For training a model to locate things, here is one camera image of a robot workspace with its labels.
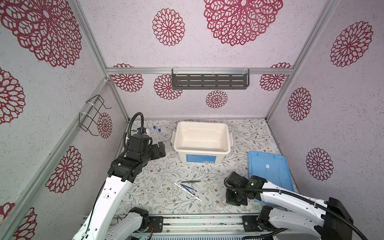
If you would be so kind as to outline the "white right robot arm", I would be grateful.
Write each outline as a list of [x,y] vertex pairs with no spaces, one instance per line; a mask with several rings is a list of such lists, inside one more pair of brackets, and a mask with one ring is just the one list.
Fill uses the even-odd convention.
[[249,200],[265,202],[259,214],[243,218],[246,232],[265,232],[272,239],[281,232],[294,230],[321,240],[351,240],[354,221],[343,204],[334,198],[313,199],[283,189],[268,180],[249,179],[232,172],[224,180],[226,202],[247,206]]

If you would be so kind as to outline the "white plastic bin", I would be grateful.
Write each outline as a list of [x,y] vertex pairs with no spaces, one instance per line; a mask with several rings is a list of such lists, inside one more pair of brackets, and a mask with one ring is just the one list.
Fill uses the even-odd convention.
[[183,162],[218,165],[230,154],[234,138],[223,123],[179,122],[171,143]]

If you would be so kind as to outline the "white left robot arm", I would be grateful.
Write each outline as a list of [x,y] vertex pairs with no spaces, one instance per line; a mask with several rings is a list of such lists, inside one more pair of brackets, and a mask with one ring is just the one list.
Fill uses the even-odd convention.
[[124,195],[147,164],[146,160],[138,162],[129,159],[127,151],[112,162],[98,198],[89,216],[73,236],[74,240],[125,240],[134,232],[154,231],[149,212],[138,207],[132,208],[124,219],[110,228]]

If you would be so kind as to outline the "thin blue capped test tube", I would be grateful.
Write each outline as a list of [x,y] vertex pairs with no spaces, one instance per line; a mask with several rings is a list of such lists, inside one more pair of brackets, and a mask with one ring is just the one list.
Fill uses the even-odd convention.
[[161,129],[158,129],[158,133],[159,133],[159,142],[163,142],[163,136],[162,136],[162,130]]

